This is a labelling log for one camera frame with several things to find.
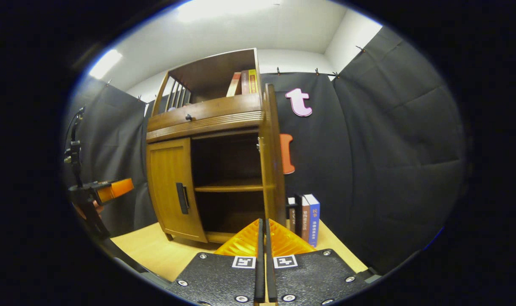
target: wooden cabinet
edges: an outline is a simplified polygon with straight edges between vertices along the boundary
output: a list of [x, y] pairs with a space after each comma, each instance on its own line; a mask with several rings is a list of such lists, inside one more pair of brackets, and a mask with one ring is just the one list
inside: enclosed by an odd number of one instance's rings
[[[256, 69], [259, 92], [225, 97], [233, 72], [246, 69]], [[169, 78], [183, 89], [171, 86], [172, 101], [161, 110]], [[284, 224], [275, 93], [272, 85], [261, 91], [256, 49], [175, 68], [158, 97], [147, 129], [147, 176], [167, 237], [225, 242], [257, 218]]]
[[149, 145], [149, 190], [164, 232], [207, 242], [195, 201], [190, 150], [189, 138]]

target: table surface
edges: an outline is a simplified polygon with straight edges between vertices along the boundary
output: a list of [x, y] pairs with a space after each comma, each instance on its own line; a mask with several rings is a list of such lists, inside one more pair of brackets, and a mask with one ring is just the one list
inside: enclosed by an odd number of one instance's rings
[[[159, 223], [111, 238], [112, 242], [135, 261], [174, 281], [198, 252], [215, 252], [222, 244], [208, 244], [174, 236], [167, 240]], [[320, 220], [317, 250], [333, 249], [356, 273], [365, 271], [365, 266]]]

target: book spine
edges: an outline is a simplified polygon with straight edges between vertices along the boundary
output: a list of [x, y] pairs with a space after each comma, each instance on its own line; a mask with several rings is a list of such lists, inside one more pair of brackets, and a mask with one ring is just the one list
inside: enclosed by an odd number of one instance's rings
[[316, 248], [318, 244], [318, 226], [320, 225], [320, 203], [311, 204], [309, 207], [309, 244]]
[[236, 94], [240, 79], [241, 79], [241, 72], [235, 72], [231, 79], [231, 83], [229, 84], [229, 89], [227, 90], [226, 97], [233, 97]]
[[302, 221], [302, 207], [301, 207], [301, 199], [302, 196], [299, 194], [296, 194], [295, 196], [295, 234], [297, 236], [301, 236], [301, 221]]
[[248, 95], [250, 93], [250, 83], [248, 82], [248, 70], [241, 71], [241, 94]]
[[310, 206], [305, 198], [301, 199], [301, 204], [301, 238], [309, 242]]
[[295, 208], [289, 209], [290, 213], [290, 231], [295, 233]]
[[250, 84], [250, 93], [255, 94], [258, 92], [258, 79], [256, 77], [256, 69], [248, 71], [248, 83]]

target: cabinet door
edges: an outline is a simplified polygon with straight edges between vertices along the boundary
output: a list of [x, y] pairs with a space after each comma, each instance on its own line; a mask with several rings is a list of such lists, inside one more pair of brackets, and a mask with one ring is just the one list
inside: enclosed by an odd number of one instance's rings
[[163, 231], [207, 242], [195, 203], [190, 138], [147, 145], [147, 175]]
[[259, 127], [265, 217], [285, 224], [285, 177], [282, 173], [279, 116], [273, 85], [266, 84], [262, 97], [264, 120]]

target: book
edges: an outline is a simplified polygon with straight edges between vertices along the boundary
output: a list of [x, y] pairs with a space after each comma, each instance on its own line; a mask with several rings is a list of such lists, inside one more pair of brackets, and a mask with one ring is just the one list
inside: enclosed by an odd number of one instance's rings
[[255, 94], [258, 92], [258, 78], [256, 76], [256, 69], [250, 69], [248, 71], [248, 83], [250, 85], [250, 93]]
[[295, 198], [288, 198], [288, 220], [289, 220], [289, 226], [291, 232], [295, 234], [295, 209], [297, 207], [297, 204], [295, 203]]
[[234, 72], [227, 90], [226, 97], [233, 97], [241, 94], [241, 72]]
[[241, 71], [241, 94], [248, 95], [250, 93], [250, 83], [248, 82], [248, 70]]
[[293, 198], [295, 199], [295, 234], [297, 236], [301, 236], [301, 221], [302, 221], [302, 209], [301, 209], [301, 199], [303, 198], [300, 194], [294, 194]]
[[316, 248], [318, 243], [318, 226], [320, 225], [320, 202], [312, 194], [305, 194], [304, 197], [310, 207], [309, 244]]
[[309, 242], [309, 221], [310, 221], [310, 205], [307, 198], [301, 197], [301, 238]]

